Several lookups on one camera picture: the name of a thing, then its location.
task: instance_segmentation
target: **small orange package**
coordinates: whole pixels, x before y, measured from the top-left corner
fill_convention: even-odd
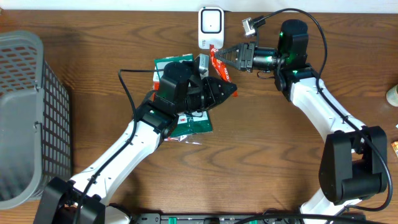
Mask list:
[[[221,79],[223,79],[226,82],[232,82],[231,78],[228,75],[228,71],[226,69],[226,66],[224,64],[224,62],[217,60],[215,58],[215,53],[218,51],[218,49],[214,48],[213,44],[210,44],[210,60],[211,63],[213,64],[214,68],[216,69],[218,75],[220,76]],[[235,91],[233,93],[233,97],[237,97],[238,96],[238,92]]]

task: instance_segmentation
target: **white wall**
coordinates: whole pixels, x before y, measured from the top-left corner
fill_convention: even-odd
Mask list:
[[[272,12],[295,7],[308,12],[397,13],[397,0],[0,0],[3,9],[198,11],[215,5],[233,12]]]

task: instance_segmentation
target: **green packet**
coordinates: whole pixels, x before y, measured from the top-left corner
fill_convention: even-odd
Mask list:
[[[170,62],[182,62],[184,60],[192,61],[193,55],[183,55],[178,57],[167,57],[155,59],[156,69],[163,69]],[[159,82],[162,78],[163,72],[154,72],[153,81],[154,83]],[[209,114],[207,111],[204,112],[194,112],[191,114],[181,113],[179,114],[177,127],[171,134],[171,138],[176,138],[179,136],[187,136],[197,133],[208,133],[213,131],[211,125]]]

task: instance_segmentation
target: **gray plastic basket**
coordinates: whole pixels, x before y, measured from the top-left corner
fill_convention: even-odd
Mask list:
[[[0,34],[0,209],[72,174],[70,102],[36,35]]]

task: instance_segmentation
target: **wooden table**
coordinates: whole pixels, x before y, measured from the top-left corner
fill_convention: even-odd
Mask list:
[[[225,47],[248,42],[241,20],[260,13],[225,14]],[[380,125],[398,140],[398,108],[386,91],[398,84],[398,15],[314,14],[328,41],[323,72],[328,89],[368,126]],[[308,62],[319,69],[323,45],[317,28],[300,14],[281,14],[260,29],[260,46],[276,47],[286,19],[308,22]],[[72,89],[75,172],[95,161],[121,135],[131,108],[116,72],[152,69],[154,59],[208,52],[198,48],[196,12],[3,11],[0,31],[29,30],[44,43],[45,58]],[[132,211],[164,213],[261,213],[293,210],[319,188],[323,141],[307,117],[278,92],[273,81],[229,69],[239,97],[210,111],[213,133],[193,141],[165,142],[141,162],[112,201]],[[152,74],[126,74],[141,102]],[[398,158],[388,148],[398,183]],[[386,194],[361,205],[376,207]],[[38,202],[0,212],[0,223],[32,223]],[[368,219],[397,223],[398,195]]]

